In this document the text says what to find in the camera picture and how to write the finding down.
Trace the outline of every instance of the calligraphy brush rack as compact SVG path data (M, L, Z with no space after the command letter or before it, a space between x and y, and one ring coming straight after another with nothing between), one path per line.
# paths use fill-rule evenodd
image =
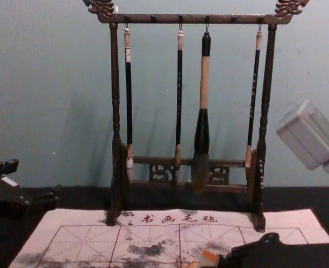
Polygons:
M274 61L275 33L278 25L286 25L291 22L293 15L300 14L309 0L278 0L275 14L273 15L208 15L208 14L120 14L114 13L114 3L112 0L83 0L89 7L89 12L96 14L101 23L110 27L111 43L111 76L112 76L112 105L113 105L113 176L111 181L111 207L107 212L107 224L115 225L117 217L124 209L127 191L129 187L138 189L175 189L184 190L191 188L190 182L178 182L178 172L180 166L191 166L193 177L194 158L180 158L177 152L175 157L146 157L133 155L132 151L132 103L127 87L127 115L128 115L128 145L122 143L120 138L120 113L119 113L119 62L118 62L118 24L126 25L133 23L145 24L251 24L268 25L268 42L265 61L265 72L262 91L261 118L259 127L259 140L255 150L251 150L251 136L253 131L253 119L256 96L257 68L258 68L258 44L255 55L255 70L253 88L251 92L250 119L248 131L248 149L245 160L217 160L209 159L209 174L204 185L204 191L212 192L232 192L246 195L248 212L251 213L253 226L258 232L265 230L265 217L263 214L263 180L265 169L266 141L268 111L270 102L271 80ZM178 127L178 116L181 116L181 94L177 96L177 135L180 136L180 124ZM147 164L149 166L149 180L136 181L130 178L129 159L135 164ZM245 185L230 185L230 168L246 169Z

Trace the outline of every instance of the teal wall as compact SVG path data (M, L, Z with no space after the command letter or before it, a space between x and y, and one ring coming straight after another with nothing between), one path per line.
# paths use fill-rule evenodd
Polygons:
M117 0L130 13L273 13L275 1ZM123 25L119 26L120 133L126 142ZM130 25L134 149L173 156L177 25ZM204 25L184 25L182 156L192 157L199 106ZM245 157L257 26L210 25L210 156ZM267 28L263 27L266 47ZM265 50L253 141L258 139ZM267 132L267 186L329 186L308 171L275 133L296 104L312 100L329 118L329 4L311 1L278 27ZM110 34L81 0L0 0L0 159L17 157L22 186L108 186L112 176ZM137 167L137 178L146 179ZM190 170L182 169L182 179ZM233 183L244 170L231 170Z

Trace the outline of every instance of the black table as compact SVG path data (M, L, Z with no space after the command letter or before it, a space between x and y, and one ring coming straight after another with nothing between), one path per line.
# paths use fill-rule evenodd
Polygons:
M47 188L27 189L30 195L47 191ZM106 209L110 204L108 188L65 187L59 190L58 208L69 209ZM130 192L127 209L172 209L182 204L183 209L209 210L245 210L243 196L227 194L223 198L219 193L193 195L191 192L174 193L169 191ZM281 211L311 208L329 234L329 187L317 188L265 188L265 211ZM23 222L0 219L0 268L8 267L26 243L43 214L35 214ZM317 267L310 262L310 249L304 249L307 267ZM320 245L318 252L327 251L327 245ZM329 267L329 256L324 267Z

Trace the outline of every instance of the carved dragon finial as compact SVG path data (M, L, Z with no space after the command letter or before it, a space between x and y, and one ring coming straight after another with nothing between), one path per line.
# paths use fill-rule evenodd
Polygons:
M300 14L302 10L298 8L304 7L308 2L309 0L278 0L277 9L275 9L276 17Z
M92 14L97 14L98 16L110 17L114 12L114 3L112 0L83 0L84 4L88 8L89 12Z

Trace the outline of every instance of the white label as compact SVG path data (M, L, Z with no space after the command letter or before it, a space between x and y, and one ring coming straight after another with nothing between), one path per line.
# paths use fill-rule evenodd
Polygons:
M17 183L15 183L13 180L9 179L8 177L3 177L1 180L3 180L5 183L8 183L12 187L15 187L18 185Z
M130 63L131 62L131 49L125 49L125 54L126 54L126 62Z

